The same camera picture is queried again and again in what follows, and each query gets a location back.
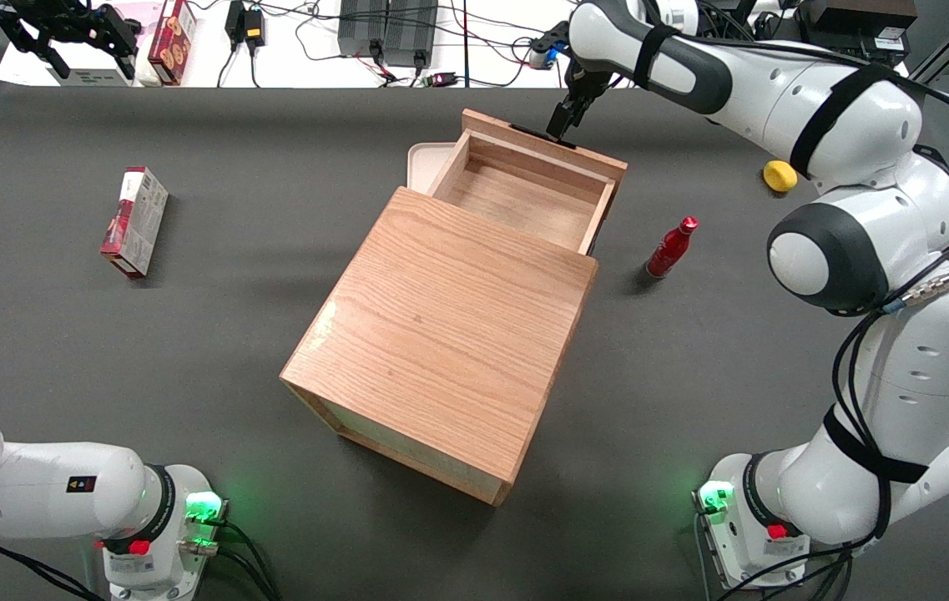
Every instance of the box lid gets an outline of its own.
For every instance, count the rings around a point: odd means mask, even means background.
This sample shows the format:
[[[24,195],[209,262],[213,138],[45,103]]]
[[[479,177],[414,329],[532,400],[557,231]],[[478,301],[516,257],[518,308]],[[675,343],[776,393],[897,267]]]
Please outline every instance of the box lid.
[[[399,188],[280,377],[513,482],[596,269]]]

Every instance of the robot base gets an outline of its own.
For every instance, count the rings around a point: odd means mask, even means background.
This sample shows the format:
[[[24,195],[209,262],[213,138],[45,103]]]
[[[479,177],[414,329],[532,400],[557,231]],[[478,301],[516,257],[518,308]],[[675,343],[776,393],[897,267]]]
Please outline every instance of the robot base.
[[[173,516],[147,555],[114,555],[104,549],[103,567],[112,601],[191,601],[199,589],[207,557],[180,550],[183,541],[214,541],[218,528],[187,517],[185,499],[210,492],[207,478],[188,465],[168,465],[176,496]],[[224,516],[224,505],[218,518]]]
[[[725,457],[711,469],[707,483],[693,493],[696,508],[704,514],[704,535],[719,581],[727,589],[773,564],[809,552],[809,537],[771,540],[767,528],[753,516],[742,493],[742,474],[750,459],[751,454],[741,453]],[[804,576],[805,562],[800,560],[754,579],[745,588],[786,586]]]

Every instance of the red and white box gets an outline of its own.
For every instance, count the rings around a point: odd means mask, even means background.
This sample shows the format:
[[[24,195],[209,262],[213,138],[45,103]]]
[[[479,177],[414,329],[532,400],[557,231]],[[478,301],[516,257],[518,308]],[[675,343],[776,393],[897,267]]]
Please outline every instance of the red and white box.
[[[168,198],[149,168],[127,168],[119,210],[108,225],[99,254],[131,278],[146,276]]]
[[[166,0],[147,54],[147,62],[151,63],[163,85],[181,85],[195,34],[196,18],[192,16],[192,7],[185,0]]]

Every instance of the metal connector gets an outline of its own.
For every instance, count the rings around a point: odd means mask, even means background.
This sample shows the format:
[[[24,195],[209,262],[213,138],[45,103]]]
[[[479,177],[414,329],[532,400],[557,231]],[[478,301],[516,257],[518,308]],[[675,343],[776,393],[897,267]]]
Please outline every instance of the metal connector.
[[[887,303],[882,307],[882,312],[886,315],[890,313],[897,313],[904,309],[905,307],[914,307],[915,305],[926,303],[926,301],[931,300],[939,294],[944,294],[949,291],[949,273],[943,276],[938,276],[931,280],[923,282],[923,284],[916,285],[914,288],[909,289],[908,292],[902,294],[901,298]]]
[[[948,290],[949,274],[945,274],[944,276],[917,285],[916,288],[906,292],[905,295],[901,297],[901,300],[904,301],[906,307],[912,307],[913,305],[923,303],[923,301],[931,300],[931,298],[939,296],[939,294],[947,292]]]
[[[200,557],[214,557],[218,555],[218,543],[206,539],[183,540],[177,543],[177,548],[181,553],[188,555],[199,555]]]

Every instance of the green led light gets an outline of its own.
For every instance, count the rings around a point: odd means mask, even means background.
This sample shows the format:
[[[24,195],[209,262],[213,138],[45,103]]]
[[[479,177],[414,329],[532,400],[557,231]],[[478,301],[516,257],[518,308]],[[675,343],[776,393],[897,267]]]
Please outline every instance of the green led light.
[[[734,484],[711,480],[700,487],[698,494],[707,513],[719,513],[726,510],[727,503],[731,496],[734,496]]]
[[[211,491],[192,493],[184,500],[184,516],[191,520],[217,520],[222,513],[222,497]]]

